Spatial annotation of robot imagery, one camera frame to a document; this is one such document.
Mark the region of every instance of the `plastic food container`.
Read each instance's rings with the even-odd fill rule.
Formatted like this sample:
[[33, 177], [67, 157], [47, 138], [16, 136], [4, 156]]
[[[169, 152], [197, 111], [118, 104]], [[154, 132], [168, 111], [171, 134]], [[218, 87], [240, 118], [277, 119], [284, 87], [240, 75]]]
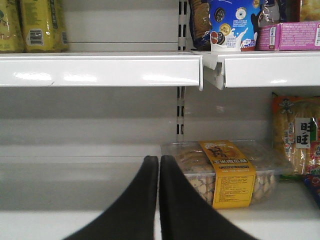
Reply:
[[[274, 192], [281, 174], [292, 173], [292, 164], [275, 152], [254, 140], [231, 141], [255, 166], [251, 204], [267, 199]], [[171, 155], [177, 161], [185, 177], [210, 205], [213, 204], [216, 173], [206, 153], [198, 142], [175, 142], [161, 146], [163, 155]]]

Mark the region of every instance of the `cookie package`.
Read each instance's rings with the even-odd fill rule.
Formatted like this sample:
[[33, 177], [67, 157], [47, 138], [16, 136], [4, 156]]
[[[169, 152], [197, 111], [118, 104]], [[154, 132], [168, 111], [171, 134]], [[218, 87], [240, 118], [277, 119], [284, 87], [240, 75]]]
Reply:
[[189, 28], [193, 46], [197, 50], [210, 51], [209, 0], [189, 0]]
[[[256, 177], [250, 204], [268, 199], [274, 193], [280, 175], [293, 171], [292, 164], [271, 147], [265, 147], [255, 140], [229, 142], [232, 142], [255, 167]], [[192, 141], [163, 144], [161, 153], [174, 156], [190, 184], [212, 206], [216, 186], [216, 171], [200, 143]]]

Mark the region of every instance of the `snack bag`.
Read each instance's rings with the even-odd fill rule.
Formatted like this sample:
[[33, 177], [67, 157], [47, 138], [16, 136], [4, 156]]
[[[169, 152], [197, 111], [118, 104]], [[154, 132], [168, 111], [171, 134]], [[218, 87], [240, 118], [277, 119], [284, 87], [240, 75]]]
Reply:
[[273, 147], [294, 166], [294, 175], [320, 167], [320, 97], [275, 96]]
[[69, 49], [68, 39], [67, 39], [67, 27], [65, 21], [65, 12], [63, 8], [62, 0], [55, 0], [56, 4], [56, 16], [58, 22], [58, 33], [59, 33], [59, 48], [62, 52]]
[[309, 189], [316, 204], [320, 208], [320, 169], [318, 171], [311, 171], [313, 173], [307, 174], [304, 178], [304, 184]]
[[27, 53], [60, 52], [56, 0], [21, 0], [22, 29]]
[[190, 33], [193, 46], [198, 50], [210, 50], [209, 0], [189, 0]]
[[16, 0], [0, 0], [0, 53], [22, 53], [22, 38]]
[[320, 1], [301, 0], [300, 22], [320, 20]]

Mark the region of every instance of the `yellow package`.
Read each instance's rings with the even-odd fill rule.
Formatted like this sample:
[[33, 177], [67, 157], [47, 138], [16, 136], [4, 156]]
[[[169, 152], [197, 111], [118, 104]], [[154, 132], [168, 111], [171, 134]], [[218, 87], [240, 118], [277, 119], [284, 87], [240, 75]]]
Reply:
[[65, 12], [63, 8], [62, 0], [55, 0], [55, 12], [58, 22], [58, 32], [59, 32], [59, 47], [62, 52], [68, 51], [69, 44], [67, 39], [67, 27], [65, 21]]
[[56, 0], [21, 0], [20, 7], [26, 52], [60, 52]]
[[0, 0], [0, 53], [22, 53], [21, 34], [16, 0]]

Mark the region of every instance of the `yellow label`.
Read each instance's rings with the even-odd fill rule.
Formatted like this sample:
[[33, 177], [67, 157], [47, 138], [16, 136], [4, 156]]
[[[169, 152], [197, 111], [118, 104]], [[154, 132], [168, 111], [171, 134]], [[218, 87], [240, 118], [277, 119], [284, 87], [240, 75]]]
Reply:
[[199, 144], [215, 170], [213, 207], [248, 207], [256, 179], [255, 167], [230, 141], [200, 141]]
[[27, 52], [60, 52], [56, 0], [21, 0]]

